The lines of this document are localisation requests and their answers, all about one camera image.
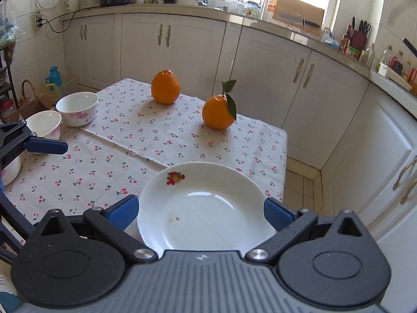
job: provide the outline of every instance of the cabinet door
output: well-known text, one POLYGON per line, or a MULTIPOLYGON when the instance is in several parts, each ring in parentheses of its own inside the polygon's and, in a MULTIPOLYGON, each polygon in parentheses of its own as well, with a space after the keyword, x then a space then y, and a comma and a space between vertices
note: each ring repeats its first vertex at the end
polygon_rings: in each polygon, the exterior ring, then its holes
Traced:
MULTIPOLYGON (((78 77, 78 82, 85 84, 87 77, 84 70, 84 25, 86 18, 74 19, 68 30, 64 32, 65 67, 68 74, 78 77)), ((64 29, 70 21, 64 22, 64 29)))
POLYGON ((85 84, 104 89, 114 83, 114 14, 86 18, 85 27, 85 84))
POLYGON ((313 51, 283 126, 288 134, 288 156, 322 169, 368 84, 359 74, 313 51))
POLYGON ((416 120, 370 84, 352 123, 322 170, 325 204, 333 206, 334 213, 343 208, 354 210, 368 227, 410 185, 417 164, 404 173, 393 190, 400 171, 416 154, 416 120))
POLYGON ((404 204, 401 194, 395 202, 369 227, 391 266, 391 282, 381 306, 388 312, 414 312, 416 306, 417 267, 417 187, 404 204))
POLYGON ((282 127, 310 54, 292 41, 243 27, 231 75, 238 113, 282 127))
POLYGON ((121 77, 151 83, 162 68, 166 15, 124 14, 122 20, 121 77), (158 45, 160 34, 161 45, 158 45))
POLYGON ((166 25, 162 68, 174 72, 181 93, 207 100, 213 91, 226 23, 168 15, 166 25))

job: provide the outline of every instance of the white bowl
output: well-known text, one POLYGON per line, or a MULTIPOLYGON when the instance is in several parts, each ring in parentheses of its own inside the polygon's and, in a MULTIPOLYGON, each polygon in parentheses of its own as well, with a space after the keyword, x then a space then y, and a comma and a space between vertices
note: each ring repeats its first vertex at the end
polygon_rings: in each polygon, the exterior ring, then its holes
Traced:
POLYGON ((9 165, 1 171, 1 179, 3 186, 7 186, 10 182, 16 179, 16 176, 20 172, 20 167, 22 167, 22 159, 20 155, 14 159, 9 165))
POLYGON ((56 110, 68 126, 80 127, 93 120, 98 102, 99 97, 96 93, 78 92, 59 100, 56 110))
POLYGON ((229 167, 191 162, 164 169, 140 195, 138 226, 147 246, 164 250, 240 250, 274 235, 265 194, 229 167))
POLYGON ((61 115, 56 111, 43 111, 26 119, 28 128, 40 138, 59 140, 61 137, 61 115))

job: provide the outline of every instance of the electrical outlet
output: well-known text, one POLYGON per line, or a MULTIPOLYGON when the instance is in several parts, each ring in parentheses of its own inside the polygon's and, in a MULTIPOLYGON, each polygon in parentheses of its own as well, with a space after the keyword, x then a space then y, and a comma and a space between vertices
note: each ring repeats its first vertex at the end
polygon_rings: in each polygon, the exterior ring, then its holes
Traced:
POLYGON ((40 11, 38 11, 38 10, 35 11, 34 18, 33 18, 33 20, 35 22, 35 30, 42 27, 42 20, 41 19, 42 19, 42 15, 40 14, 40 11))

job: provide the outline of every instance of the tablecloth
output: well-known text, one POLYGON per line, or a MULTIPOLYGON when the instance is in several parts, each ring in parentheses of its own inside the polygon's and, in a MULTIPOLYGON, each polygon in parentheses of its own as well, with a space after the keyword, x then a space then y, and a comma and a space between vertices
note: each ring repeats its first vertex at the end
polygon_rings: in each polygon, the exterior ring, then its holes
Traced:
MULTIPOLYGON (((149 84, 132 79, 98 95, 90 124, 62 126, 61 140, 69 146, 65 155, 22 154, 20 173, 5 187, 5 194, 31 222, 51 208, 61 208, 66 215, 82 214, 93 206, 106 208, 127 194, 140 195, 166 166, 190 161, 236 169, 266 196, 282 201, 284 130, 240 115, 227 130, 210 129, 201 117, 204 101, 180 95, 173 105, 160 105, 149 84)), ((127 232, 140 238, 135 221, 127 232)))

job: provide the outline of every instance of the orange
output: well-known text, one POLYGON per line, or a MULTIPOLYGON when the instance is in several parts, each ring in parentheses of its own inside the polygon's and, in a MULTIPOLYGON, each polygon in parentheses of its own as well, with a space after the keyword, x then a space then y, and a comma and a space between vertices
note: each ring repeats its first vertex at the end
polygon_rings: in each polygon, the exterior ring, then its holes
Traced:
POLYGON ((155 75, 151 83, 151 94, 156 102, 170 105, 180 95, 180 83, 173 72, 163 70, 155 75))
POLYGON ((233 116, 229 113, 226 96, 215 95, 207 100, 203 107, 204 123, 217 130, 228 128, 233 122, 233 116))

